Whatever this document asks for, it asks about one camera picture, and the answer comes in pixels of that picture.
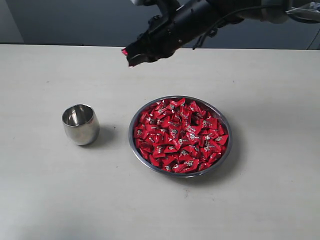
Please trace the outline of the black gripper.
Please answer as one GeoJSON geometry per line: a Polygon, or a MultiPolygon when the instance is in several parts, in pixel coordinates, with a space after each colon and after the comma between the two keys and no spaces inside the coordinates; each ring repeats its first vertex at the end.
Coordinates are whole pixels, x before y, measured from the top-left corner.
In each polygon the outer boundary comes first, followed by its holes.
{"type": "Polygon", "coordinates": [[[154,16],[138,40],[125,48],[128,67],[169,58],[183,45],[208,30],[220,17],[212,0],[190,0],[180,5],[176,0],[145,0],[146,6],[157,5],[161,16],[154,16]]]}

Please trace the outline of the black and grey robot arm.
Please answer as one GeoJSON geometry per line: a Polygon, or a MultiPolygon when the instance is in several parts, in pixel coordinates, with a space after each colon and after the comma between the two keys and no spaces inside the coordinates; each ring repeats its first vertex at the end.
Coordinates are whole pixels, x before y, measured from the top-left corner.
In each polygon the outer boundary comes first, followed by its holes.
{"type": "Polygon", "coordinates": [[[148,21],[148,29],[122,49],[129,67],[171,57],[196,40],[202,47],[220,28],[246,19],[282,24],[288,19],[305,24],[320,22],[318,0],[134,0],[136,6],[157,6],[160,14],[148,21]]]}

